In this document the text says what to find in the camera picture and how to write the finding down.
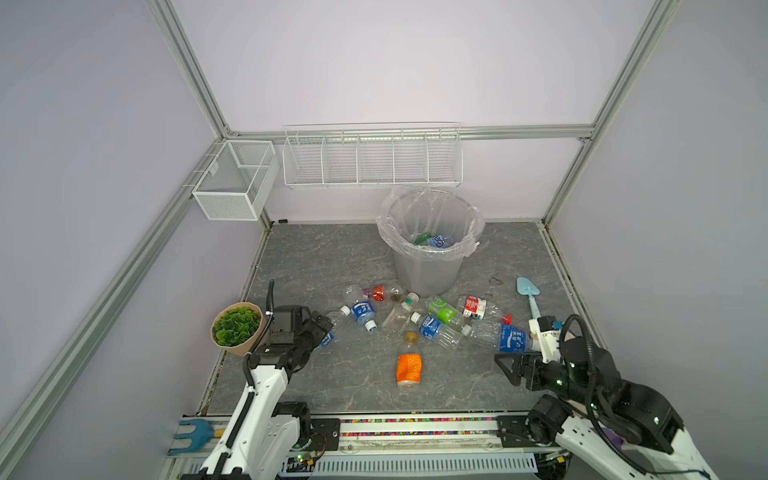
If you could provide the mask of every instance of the wire basket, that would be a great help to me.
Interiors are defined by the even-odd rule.
[[[283,171],[291,188],[455,186],[463,177],[462,146],[458,128],[289,134]]]
[[[259,220],[280,170],[271,141],[225,141],[192,194],[209,220]]]

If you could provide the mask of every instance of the trash can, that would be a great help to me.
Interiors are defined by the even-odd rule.
[[[439,295],[458,275],[464,257],[478,245],[485,227],[480,210],[459,195],[437,188],[395,188],[376,218],[379,235],[395,254],[395,271],[409,292]],[[452,237],[449,248],[416,246],[419,235]]]

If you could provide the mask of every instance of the blue bottle label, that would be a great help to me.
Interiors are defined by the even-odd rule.
[[[445,248],[445,238],[442,235],[427,240],[427,245],[434,248]]]
[[[525,340],[528,335],[512,325],[502,324],[501,338],[499,342],[499,352],[523,353],[525,351]]]
[[[422,322],[422,325],[419,327],[419,331],[423,336],[430,340],[434,340],[437,336],[437,332],[440,330],[441,325],[442,323],[440,320],[436,319],[433,315],[430,314],[427,315],[427,317]]]
[[[366,313],[370,313],[372,311],[373,311],[373,305],[371,305],[371,303],[368,300],[364,302],[358,302],[352,305],[352,312],[355,314],[355,318],[360,318]]]
[[[329,343],[333,341],[333,334],[331,332],[328,332],[328,335],[326,335],[326,338],[323,339],[322,342],[320,342],[320,346],[328,346]]]

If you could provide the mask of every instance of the light blue shovel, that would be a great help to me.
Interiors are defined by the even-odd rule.
[[[524,276],[518,277],[518,293],[521,295],[528,295],[528,303],[531,304],[531,318],[537,319],[541,316],[541,313],[538,311],[538,305],[536,305],[536,299],[534,295],[538,295],[539,292],[538,288],[536,288],[536,285],[533,284],[530,280],[525,278]]]

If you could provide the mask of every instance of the white wall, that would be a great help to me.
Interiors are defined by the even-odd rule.
[[[653,0],[175,0],[235,131],[591,123]]]
[[[683,3],[554,233],[622,376],[763,478],[768,3]]]
[[[157,477],[214,367],[210,324],[238,301],[260,235],[258,222],[192,206],[16,480]]]
[[[464,183],[455,191],[486,218],[542,218],[579,145],[575,138],[462,142]],[[370,221],[388,193],[386,188],[291,190],[281,173],[266,209],[273,220]]]
[[[0,65],[2,427],[213,135],[141,0],[3,2]]]

